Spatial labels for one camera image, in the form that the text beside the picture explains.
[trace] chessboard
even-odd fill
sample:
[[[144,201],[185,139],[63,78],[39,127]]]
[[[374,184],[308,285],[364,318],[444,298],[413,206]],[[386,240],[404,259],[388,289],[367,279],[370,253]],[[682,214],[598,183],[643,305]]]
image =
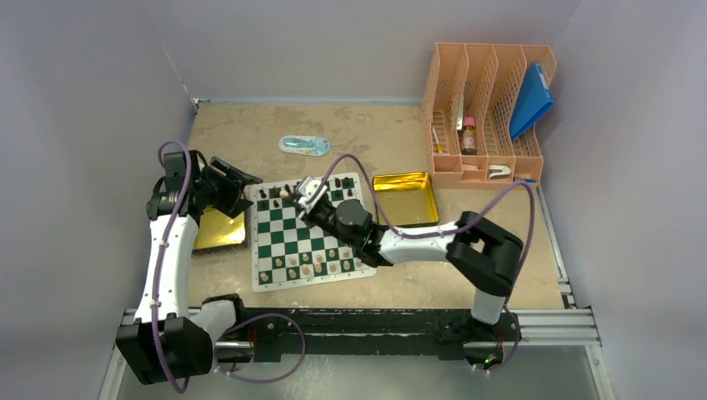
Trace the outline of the chessboard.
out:
[[[298,184],[292,180],[249,187],[248,198],[255,203],[249,210],[253,290],[269,292],[375,275],[376,268],[354,258],[350,247],[297,219],[294,205],[284,201],[280,192],[293,191]],[[350,198],[364,202],[355,172],[332,175],[326,185],[334,206]]]

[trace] gray wall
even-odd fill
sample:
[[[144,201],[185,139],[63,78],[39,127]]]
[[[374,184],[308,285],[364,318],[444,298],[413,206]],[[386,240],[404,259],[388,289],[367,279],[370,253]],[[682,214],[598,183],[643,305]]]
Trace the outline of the gray wall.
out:
[[[707,3],[584,1],[555,51],[543,186],[620,398],[707,391]]]
[[[419,103],[435,42],[553,43],[579,0],[144,0],[192,97]]]
[[[96,398],[190,103],[137,0],[0,5],[0,388]]]

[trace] bottle cap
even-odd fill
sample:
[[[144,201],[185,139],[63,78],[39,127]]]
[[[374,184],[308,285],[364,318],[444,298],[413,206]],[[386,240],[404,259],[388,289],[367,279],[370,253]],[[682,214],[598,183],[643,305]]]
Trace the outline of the bottle cap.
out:
[[[474,118],[474,117],[466,117],[466,118],[462,121],[462,125],[464,125],[465,127],[474,127],[474,128],[476,128],[476,118]]]

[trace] wooden table surface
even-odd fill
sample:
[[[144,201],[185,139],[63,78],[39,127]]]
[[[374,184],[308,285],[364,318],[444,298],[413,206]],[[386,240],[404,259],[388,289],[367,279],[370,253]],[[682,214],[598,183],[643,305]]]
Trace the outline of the wooden table surface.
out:
[[[284,135],[323,135],[332,143],[324,157],[281,152]],[[238,106],[206,104],[199,108],[190,148],[207,159],[218,156],[265,182],[323,175],[344,153],[356,155],[370,176],[426,171],[419,107],[392,106]],[[334,173],[359,172],[341,162]],[[435,190],[440,223],[455,221],[462,211],[479,211],[495,191]],[[370,194],[364,206],[373,211]],[[512,192],[487,216],[525,241],[528,196]],[[553,255],[537,207],[534,240],[516,282],[510,308],[564,308]],[[249,307],[321,308],[470,308],[474,287],[451,264],[406,262],[380,267],[373,277],[350,279],[274,292],[257,293],[251,283],[250,249],[195,257],[189,277],[189,304],[209,296],[238,293]]]

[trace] small bottle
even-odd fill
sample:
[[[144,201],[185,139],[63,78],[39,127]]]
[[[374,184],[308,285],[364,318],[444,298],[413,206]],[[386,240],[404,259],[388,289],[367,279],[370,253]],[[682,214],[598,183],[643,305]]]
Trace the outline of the small bottle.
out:
[[[474,117],[466,117],[463,124],[465,129],[461,135],[459,148],[463,155],[473,156],[476,154],[476,119]]]

